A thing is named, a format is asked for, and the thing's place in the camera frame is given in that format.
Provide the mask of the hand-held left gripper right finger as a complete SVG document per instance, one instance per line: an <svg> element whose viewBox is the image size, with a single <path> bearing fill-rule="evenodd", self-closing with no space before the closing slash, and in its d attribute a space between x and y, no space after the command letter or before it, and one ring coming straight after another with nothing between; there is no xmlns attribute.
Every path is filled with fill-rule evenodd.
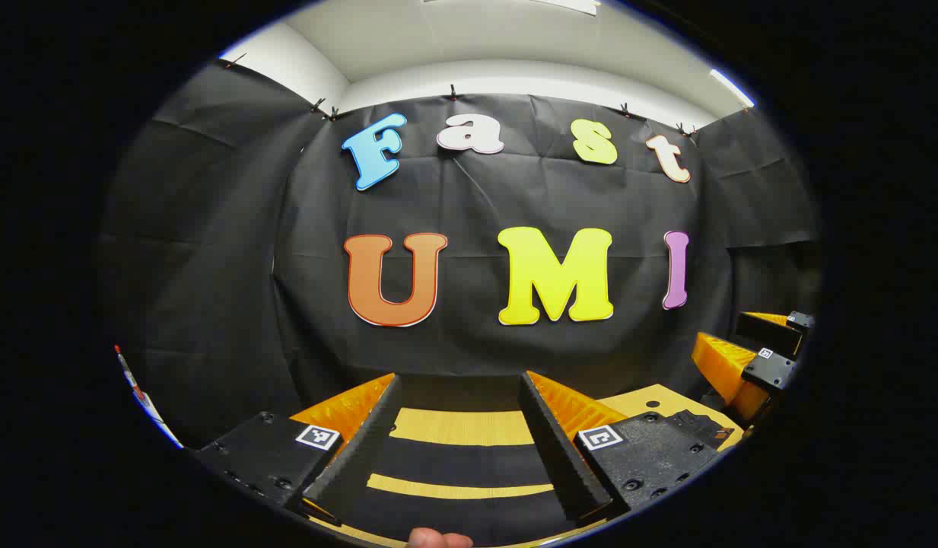
<svg viewBox="0 0 938 548"><path fill-rule="evenodd" d="M725 416L661 385L597 401L528 371L518 400L564 513L580 526L670 495L734 441Z"/></svg>

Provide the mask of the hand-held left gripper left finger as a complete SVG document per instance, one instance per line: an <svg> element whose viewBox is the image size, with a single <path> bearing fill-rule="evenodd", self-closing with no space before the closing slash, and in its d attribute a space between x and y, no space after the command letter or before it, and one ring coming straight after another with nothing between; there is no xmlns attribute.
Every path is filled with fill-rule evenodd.
<svg viewBox="0 0 938 548"><path fill-rule="evenodd" d="M402 406L386 374L294 416L257 413L191 454L265 504L340 526L367 488Z"/></svg>

